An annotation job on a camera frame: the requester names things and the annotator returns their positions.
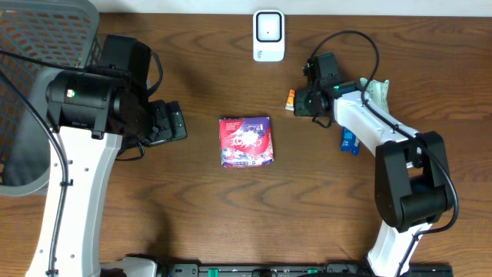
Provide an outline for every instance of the snack package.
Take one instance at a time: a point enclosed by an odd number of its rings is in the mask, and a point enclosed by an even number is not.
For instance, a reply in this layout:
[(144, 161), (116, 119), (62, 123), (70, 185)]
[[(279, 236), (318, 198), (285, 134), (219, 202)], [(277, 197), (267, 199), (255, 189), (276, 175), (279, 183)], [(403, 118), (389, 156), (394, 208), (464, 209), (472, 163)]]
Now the snack package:
[(294, 97), (295, 97), (295, 90), (291, 89), (289, 91), (289, 96), (287, 97), (287, 101), (285, 102), (285, 109), (289, 111), (294, 111)]
[(270, 118), (236, 118), (219, 121), (222, 166), (265, 166), (274, 161)]
[[(361, 85), (365, 86), (367, 83), (366, 78), (361, 78)], [(390, 112), (387, 107), (387, 91), (390, 88), (390, 81), (386, 80), (384, 82), (379, 82), (376, 80), (372, 80), (367, 87), (367, 93), (371, 96), (374, 104), (378, 105), (386, 112)]]
[(342, 127), (341, 128), (341, 146), (342, 152), (351, 152), (352, 155), (359, 155), (361, 150), (361, 141), (357, 138), (351, 130)]

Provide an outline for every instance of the colorful packaging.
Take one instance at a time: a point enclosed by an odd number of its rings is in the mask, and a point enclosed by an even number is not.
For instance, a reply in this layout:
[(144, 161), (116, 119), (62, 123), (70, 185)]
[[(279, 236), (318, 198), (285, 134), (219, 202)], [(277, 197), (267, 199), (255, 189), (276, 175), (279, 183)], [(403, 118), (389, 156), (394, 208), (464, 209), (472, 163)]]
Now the colorful packaging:
[(361, 150), (361, 144), (359, 139), (351, 132), (349, 129), (341, 128), (341, 146), (340, 150), (342, 152), (351, 152), (352, 155), (359, 155)]
[(295, 98), (295, 90), (291, 89), (289, 91), (289, 96), (287, 97), (287, 102), (285, 102), (285, 109), (289, 111), (294, 111), (294, 98)]
[(222, 166), (265, 166), (274, 161), (270, 118), (237, 118), (219, 121)]

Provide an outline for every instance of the gray mesh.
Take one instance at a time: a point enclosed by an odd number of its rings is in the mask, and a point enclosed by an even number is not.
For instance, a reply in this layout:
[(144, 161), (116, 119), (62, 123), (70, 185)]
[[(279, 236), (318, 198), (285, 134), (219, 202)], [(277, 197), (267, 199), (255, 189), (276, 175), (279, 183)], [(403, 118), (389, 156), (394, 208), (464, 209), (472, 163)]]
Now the gray mesh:
[[(98, 12), (87, 0), (0, 0), (0, 48), (58, 65), (94, 64), (101, 53), (95, 36), (98, 23)], [(46, 116), (45, 82), (37, 80), (46, 68), (0, 55), (0, 70)], [(24, 110), (18, 97), (0, 82), (3, 195), (26, 195), (48, 184), (48, 140)]]

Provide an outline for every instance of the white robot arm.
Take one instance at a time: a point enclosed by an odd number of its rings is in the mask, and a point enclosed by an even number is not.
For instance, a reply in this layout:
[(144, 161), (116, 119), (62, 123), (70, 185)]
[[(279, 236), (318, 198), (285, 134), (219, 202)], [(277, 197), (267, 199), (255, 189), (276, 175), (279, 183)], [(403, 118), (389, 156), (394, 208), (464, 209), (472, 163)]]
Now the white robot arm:
[[(407, 134), (415, 136), (418, 133), (417, 130), (403, 125), (382, 108), (372, 103), (369, 94), (366, 93), (365, 98), (369, 101), (368, 104), (377, 110), (377, 113), (398, 124), (399, 128), (403, 129)], [(334, 100), (334, 119), (341, 126), (351, 130), (373, 155), (376, 155), (376, 147), (379, 145), (383, 145), (386, 142), (408, 140), (408, 138), (395, 132), (386, 123), (374, 116), (366, 105), (362, 105), (360, 91), (344, 94)], [(378, 276), (395, 276), (415, 232), (428, 230), (431, 226), (432, 224), (422, 223), (411, 227), (406, 232), (399, 232), (396, 228), (392, 228), (383, 222), (377, 235), (376, 244), (367, 256), (367, 261), (374, 274)], [(414, 245), (411, 254), (416, 248), (417, 243)], [(402, 273), (408, 271), (409, 261), (410, 257), (405, 262)]]
[[(105, 134), (93, 139), (90, 130), (61, 127), (56, 137), (68, 158), (70, 179), (65, 208), (61, 217), (55, 268), (59, 277), (97, 277), (99, 263), (99, 231), (111, 169), (121, 148), (121, 135)], [(51, 146), (50, 184), (62, 181), (60, 161)], [(50, 185), (38, 247), (27, 277), (46, 277), (53, 226), (61, 187)], [(126, 258), (108, 265), (121, 269), (128, 277), (154, 277), (157, 264), (149, 259)]]

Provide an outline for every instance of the wire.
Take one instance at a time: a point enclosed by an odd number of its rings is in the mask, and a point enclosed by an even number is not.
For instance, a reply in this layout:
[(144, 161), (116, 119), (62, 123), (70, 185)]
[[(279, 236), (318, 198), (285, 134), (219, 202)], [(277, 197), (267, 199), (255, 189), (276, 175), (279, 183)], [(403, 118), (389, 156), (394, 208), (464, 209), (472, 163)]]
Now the wire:
[(128, 158), (128, 159), (116, 159), (118, 162), (133, 162), (133, 161), (138, 161), (140, 159), (143, 159), (145, 156), (145, 148), (144, 146), (138, 142), (138, 151), (140, 152), (140, 155), (138, 157), (133, 157), (133, 158)]
[(56, 218), (55, 218), (55, 226), (53, 228), (53, 236), (52, 236), (52, 243), (50, 246), (50, 256), (49, 256), (49, 266), (48, 266), (48, 271), (47, 273), (50, 274), (51, 276), (55, 276), (55, 252), (56, 252), (56, 245), (58, 243), (58, 234), (60, 232), (60, 223), (62, 220), (62, 213), (63, 213), (63, 207), (65, 205), (65, 199), (67, 195), (67, 185), (69, 184), (68, 182), (68, 163), (66, 157), (63, 155), (62, 148), (60, 145), (57, 143), (55, 136), (53, 133), (50, 131), (48, 125), (46, 124), (45, 120), (38, 114), (36, 109), (31, 105), (29, 100), (15, 87), (14, 84), (7, 78), (7, 76), (3, 73), (3, 71), (0, 71), (0, 79), (7, 84), (14, 92), (15, 94), (21, 99), (21, 101), (24, 103), (25, 107), (29, 111), (29, 113), (32, 114), (36, 122), (41, 126), (41, 129), (43, 132), (48, 136), (48, 140), (50, 143), (53, 145), (53, 148), (56, 151), (56, 154), (58, 155), (58, 158), (60, 159), (60, 166), (61, 166), (61, 192), (60, 192), (60, 200), (58, 202), (58, 209), (56, 212)]
[(361, 100), (362, 100), (362, 104), (365, 105), (367, 107), (367, 109), (373, 114), (375, 115), (376, 117), (378, 117), (382, 122), (386, 123), (388, 126), (390, 126), (394, 131), (402, 134), (405, 138), (407, 138), (408, 140), (412, 141), (412, 142), (415, 142), (417, 144), (417, 146), (421, 149), (421, 151), (427, 156), (429, 157), (429, 159), (434, 162), (434, 164), (439, 168), (439, 170), (442, 172), (444, 178), (446, 179), (446, 183), (448, 184), (448, 187), (451, 191), (451, 196), (453, 197), (453, 200), (454, 200), (454, 204), (453, 204), (453, 217), (451, 218), (451, 220), (443, 227), (440, 227), (440, 228), (435, 228), (435, 229), (430, 229), (430, 230), (424, 230), (424, 231), (418, 231), (418, 232), (415, 232), (415, 234), (413, 234), (413, 238), (412, 238), (412, 241), (409, 245), (409, 247), (407, 248), (407, 251), (405, 252), (404, 254), (404, 257), (402, 258), (401, 262), (400, 262), (400, 265), (398, 266), (398, 270), (397, 270), (397, 276), (400, 276), (401, 274), (401, 270), (403, 268), (403, 265), (404, 263), (407, 261), (408, 257), (410, 256), (410, 253), (411, 253), (411, 250), (412, 248), (414, 247), (415, 243), (420, 239), (419, 237), (422, 236), (422, 235), (426, 235), (426, 234), (436, 234), (438, 232), (444, 232), (444, 231), (447, 231), (448, 229), (450, 229), (451, 227), (453, 227), (454, 223), (456, 223), (457, 221), (457, 218), (458, 218), (458, 214), (460, 212), (460, 205), (459, 205), (459, 202), (458, 202), (458, 197), (457, 197), (457, 193), (456, 193), (456, 189), (454, 187), (454, 184), (453, 182), (451, 181), (451, 178), (449, 176), (449, 173), (447, 172), (447, 170), (443, 167), (442, 163), (439, 161), (439, 159), (436, 157), (436, 155), (430, 151), (429, 149), (427, 149), (427, 147), (420, 141), (418, 141), (415, 137), (413, 137), (412, 135), (409, 135), (407, 134), (406, 132), (404, 132), (403, 130), (400, 130), (399, 127), (398, 127), (398, 124), (394, 124), (392, 122), (390, 122), (389, 120), (387, 120), (384, 116), (380, 115), (379, 113), (377, 113), (372, 107), (371, 105), (369, 105), (369, 101), (365, 98), (365, 92), (367, 90), (367, 87), (369, 86), (369, 83), (371, 83), (371, 81), (374, 79), (374, 76), (376, 75), (376, 72), (377, 72), (377, 68), (379, 67), (379, 51), (377, 50), (377, 46), (376, 44), (374, 43), (374, 41), (366, 34), (364, 34), (363, 32), (359, 32), (359, 31), (351, 31), (351, 30), (347, 30), (347, 31), (342, 31), (342, 32), (338, 32), (338, 33), (335, 33), (333, 35), (330, 35), (328, 36), (327, 38), (325, 38), (313, 51), (313, 53), (311, 54), (311, 58), (314, 57), (314, 55), (316, 55), (316, 52), (321, 48), (321, 46), (327, 42), (328, 40), (338, 36), (338, 35), (343, 35), (343, 34), (354, 34), (354, 35), (359, 35), (359, 36), (362, 36), (363, 38), (367, 39), (370, 44), (372, 45), (373, 49), (374, 49), (374, 53), (376, 54), (376, 64), (374, 66), (374, 70), (373, 72), (371, 73), (371, 77), (369, 77), (369, 79), (367, 80), (367, 83), (366, 85), (364, 86), (363, 90), (361, 91)]
[(15, 53), (8, 52), (8, 51), (2, 50), (2, 49), (0, 49), (0, 54), (8, 55), (8, 56), (11, 56), (13, 58), (18, 58), (22, 61), (31, 62), (31, 63), (34, 63), (36, 65), (42, 65), (42, 66), (47, 66), (47, 67), (51, 67), (51, 68), (58, 68), (58, 69), (62, 69), (62, 70), (71, 70), (71, 71), (75, 71), (75, 72), (85, 72), (84, 68), (77, 68), (77, 67), (65, 66), (65, 65), (56, 65), (53, 63), (49, 63), (49, 62), (43, 62), (43, 61), (39, 61), (35, 58), (28, 58), (28, 57), (25, 57), (23, 55), (17, 55)]
[(311, 121), (318, 124), (319, 126), (321, 126), (323, 128), (330, 128), (331, 127), (331, 124), (333, 123), (333, 116), (330, 116), (330, 118), (328, 119), (328, 123), (326, 125), (323, 124), (321, 121), (317, 120), (318, 116), (319, 116), (319, 114), (316, 113)]
[(150, 97), (151, 95), (154, 94), (154, 92), (157, 91), (157, 89), (161, 85), (162, 76), (164, 74), (164, 72), (162, 71), (162, 64), (161, 64), (161, 60), (159, 59), (159, 55), (157, 55), (157, 53), (153, 51), (151, 51), (151, 55), (152, 57), (154, 57), (155, 63), (157, 64), (157, 70), (159, 71), (159, 80), (157, 80), (157, 82), (152, 87), (147, 89), (147, 97)]

